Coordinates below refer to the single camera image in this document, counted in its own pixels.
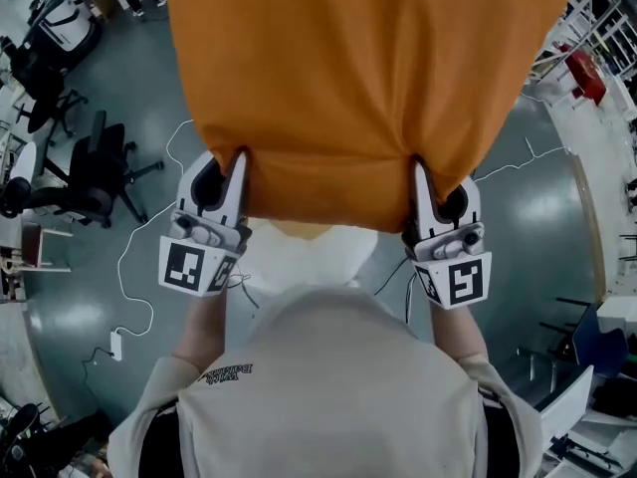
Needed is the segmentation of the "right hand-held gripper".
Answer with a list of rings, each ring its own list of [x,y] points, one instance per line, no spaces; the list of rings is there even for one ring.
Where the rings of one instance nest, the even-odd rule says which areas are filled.
[[[406,245],[406,253],[426,297],[444,310],[486,300],[492,253],[485,250],[480,191],[474,180],[466,177],[437,207],[430,174],[416,158],[412,198],[422,241]]]

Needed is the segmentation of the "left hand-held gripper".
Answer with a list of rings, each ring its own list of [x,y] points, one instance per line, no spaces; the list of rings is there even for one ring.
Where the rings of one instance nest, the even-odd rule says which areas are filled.
[[[200,298],[218,296],[226,288],[252,236],[246,221],[240,221],[247,167],[247,153],[241,150],[224,175],[205,151],[185,170],[169,233],[160,238],[161,286]]]

